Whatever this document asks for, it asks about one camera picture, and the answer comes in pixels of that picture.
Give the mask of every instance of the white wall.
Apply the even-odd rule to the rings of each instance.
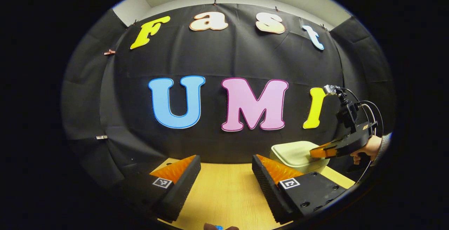
[[[141,20],[142,16],[151,10],[151,7],[146,0],[123,0],[112,10],[125,25],[130,26],[136,19]]]
[[[169,11],[171,9],[177,9],[181,7],[187,7],[187,6],[193,6],[193,5],[201,5],[201,4],[213,4],[214,0],[176,0],[171,1],[168,3],[164,3],[162,5],[152,7],[150,10],[146,11],[141,17],[140,20],[146,19],[148,17],[151,17],[153,15]],[[310,20],[311,22],[314,22],[318,25],[324,24],[324,26],[328,30],[332,30],[335,26],[331,25],[329,22],[325,21],[324,19],[321,19],[315,15],[312,15],[306,11],[303,11],[302,9],[293,7],[291,5],[281,3],[279,1],[274,0],[217,0],[217,3],[239,3],[239,4],[249,4],[249,5],[257,5],[257,6],[263,6],[267,8],[273,9],[273,12],[276,12],[274,10],[275,6],[277,6],[277,9],[280,11],[284,11],[299,17],[302,17],[304,19]]]

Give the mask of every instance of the letter m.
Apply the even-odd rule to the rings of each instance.
[[[284,94],[288,83],[283,80],[270,80],[256,99],[248,81],[243,78],[228,78],[221,86],[228,91],[228,115],[226,122],[221,125],[224,131],[240,131],[240,111],[250,129],[254,129],[265,112],[265,120],[260,123],[264,130],[277,130],[285,126],[282,120]]]

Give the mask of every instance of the yellow letter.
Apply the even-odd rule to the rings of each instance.
[[[260,12],[255,18],[258,20],[255,25],[261,31],[277,34],[285,32],[285,26],[280,23],[282,19],[278,15]]]
[[[322,88],[311,88],[310,95],[311,95],[311,107],[308,119],[303,124],[304,129],[318,127],[318,125],[320,124],[319,117],[321,107],[323,105],[324,97],[326,97],[326,94],[324,93],[324,90]]]
[[[207,29],[212,30],[223,30],[228,27],[228,23],[226,23],[225,16],[221,12],[204,12],[198,14],[194,17],[195,20],[190,24],[190,28],[193,31],[203,31]]]
[[[140,47],[149,42],[148,33],[153,36],[157,33],[159,28],[161,27],[161,23],[166,23],[170,21],[169,16],[165,16],[160,19],[156,19],[150,22],[147,22],[141,26],[141,31],[136,39],[136,41],[131,45],[130,49],[134,49],[136,47]]]

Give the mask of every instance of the blue letter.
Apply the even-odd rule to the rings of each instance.
[[[323,44],[321,44],[321,43],[318,41],[318,38],[317,38],[317,37],[319,37],[318,33],[316,33],[316,31],[314,31],[314,30],[313,30],[310,26],[308,26],[308,25],[303,25],[303,29],[307,31],[307,33],[308,33],[308,35],[309,35],[309,37],[310,37],[311,42],[312,42],[318,49],[323,50],[323,49],[324,49],[324,46],[323,46]]]
[[[170,78],[158,78],[148,83],[153,93],[153,111],[159,123],[169,128],[183,129],[195,125],[201,115],[200,87],[206,82],[201,76],[181,78],[181,85],[186,87],[187,113],[175,116],[170,111],[169,89],[173,86]]]

